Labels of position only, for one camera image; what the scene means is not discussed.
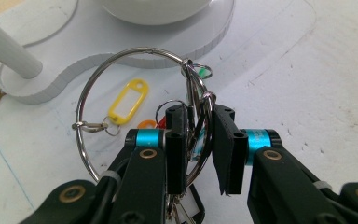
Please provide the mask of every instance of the white surface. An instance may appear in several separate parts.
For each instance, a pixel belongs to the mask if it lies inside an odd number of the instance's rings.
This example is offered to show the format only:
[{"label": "white surface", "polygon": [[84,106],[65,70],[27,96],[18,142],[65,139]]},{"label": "white surface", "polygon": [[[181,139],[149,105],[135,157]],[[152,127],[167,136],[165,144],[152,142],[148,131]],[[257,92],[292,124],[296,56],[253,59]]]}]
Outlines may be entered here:
[{"label": "white surface", "polygon": [[[100,1],[80,1],[77,13],[65,27],[46,41],[28,48],[44,65],[40,76],[24,79],[4,67],[0,70],[0,87],[23,103],[40,104],[56,97],[68,82],[101,64],[111,53],[124,49],[148,46],[198,59],[226,34],[233,8],[234,0],[215,0],[185,21],[150,27],[112,18]],[[142,56],[128,57],[121,63],[146,68],[173,66],[163,58]]]},{"label": "white surface", "polygon": [[[275,129],[285,147],[335,192],[358,181],[358,2],[238,1],[227,35],[197,63],[212,67],[214,75],[206,84],[219,104],[236,110],[240,128]],[[0,223],[23,220],[64,182],[91,180],[71,130],[90,73],[42,105],[3,97]],[[141,120],[152,119],[165,100],[186,98],[177,68],[116,65],[90,94],[85,120],[102,121],[116,94],[135,77],[145,79],[151,92],[119,138]],[[86,137],[89,154],[101,170],[123,144],[106,133]],[[208,161],[196,180],[206,208],[204,223],[252,223],[246,206],[250,173],[247,167],[242,195],[220,196]]]},{"label": "white surface", "polygon": [[78,0],[24,0],[0,14],[0,27],[19,44],[32,45],[54,35],[73,17]]},{"label": "white surface", "polygon": [[9,66],[23,78],[36,77],[42,63],[0,28],[0,62]]},{"label": "white surface", "polygon": [[141,25],[165,25],[187,19],[211,0],[103,0],[106,10],[117,18]]}]

